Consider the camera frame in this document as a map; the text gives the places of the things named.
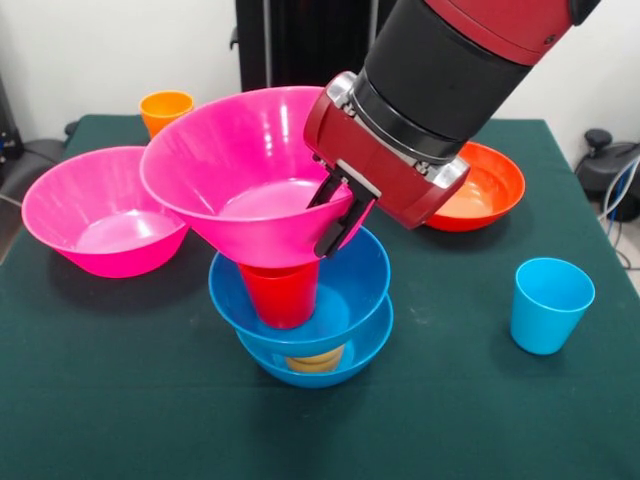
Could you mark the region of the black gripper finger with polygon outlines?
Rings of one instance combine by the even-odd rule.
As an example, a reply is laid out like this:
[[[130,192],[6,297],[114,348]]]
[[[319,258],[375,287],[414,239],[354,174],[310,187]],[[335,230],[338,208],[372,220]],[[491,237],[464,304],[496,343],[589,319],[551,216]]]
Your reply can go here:
[[[354,196],[347,211],[335,219],[317,241],[314,247],[316,256],[332,257],[377,200],[376,196],[370,194]]]
[[[325,204],[348,200],[350,198],[348,186],[349,182],[346,177],[336,172],[330,173],[319,185],[307,208],[311,209]]]

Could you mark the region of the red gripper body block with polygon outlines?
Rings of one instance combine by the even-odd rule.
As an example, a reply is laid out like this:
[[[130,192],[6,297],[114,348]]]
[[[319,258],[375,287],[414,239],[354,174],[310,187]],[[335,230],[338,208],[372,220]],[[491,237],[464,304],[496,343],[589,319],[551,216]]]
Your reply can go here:
[[[420,172],[322,92],[304,131],[307,146],[328,166],[348,167],[379,192],[378,207],[413,229],[426,222],[458,191],[470,173],[460,159]]]

